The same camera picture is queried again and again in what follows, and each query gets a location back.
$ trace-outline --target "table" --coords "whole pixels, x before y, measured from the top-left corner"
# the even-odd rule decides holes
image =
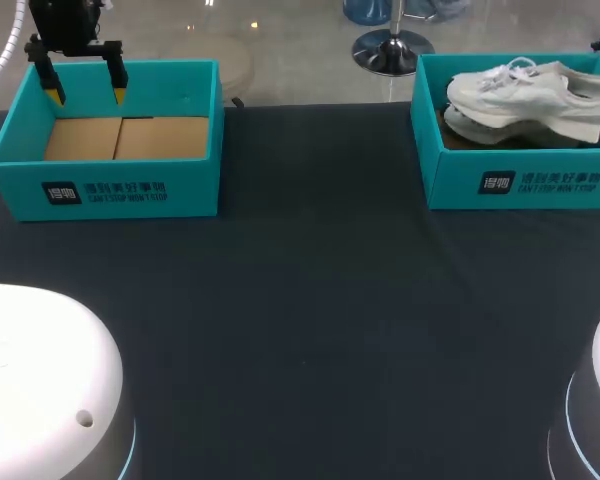
[[[600,211],[428,211],[407,104],[228,109],[224,151],[214,219],[0,198],[0,283],[109,327],[146,478],[548,478]]]

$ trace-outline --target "white dome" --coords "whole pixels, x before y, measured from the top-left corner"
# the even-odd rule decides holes
[[[122,391],[102,322],[57,293],[0,285],[0,480],[57,480],[104,436]]]

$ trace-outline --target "metal stool base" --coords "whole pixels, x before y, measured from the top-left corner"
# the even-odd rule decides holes
[[[431,42],[408,30],[396,37],[389,30],[365,33],[353,44],[353,59],[365,70],[378,75],[403,77],[416,72],[418,55],[434,53]]]

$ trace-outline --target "screw hole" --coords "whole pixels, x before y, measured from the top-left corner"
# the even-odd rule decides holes
[[[76,413],[76,420],[84,428],[93,427],[93,416],[86,410],[80,410],[78,413]]]

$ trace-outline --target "reflective floor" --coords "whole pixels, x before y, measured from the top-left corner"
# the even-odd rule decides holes
[[[0,0],[0,52],[15,1]],[[127,58],[182,56],[198,32],[234,36],[250,48],[255,79],[247,105],[392,102],[411,98],[413,78],[386,78],[358,67],[351,47],[363,33],[342,0],[114,0],[103,12],[102,39],[122,40]],[[22,51],[35,31],[27,17],[18,53],[0,77],[8,108],[27,67]],[[600,0],[473,0],[445,23],[405,19],[438,52],[583,51],[600,36]]]

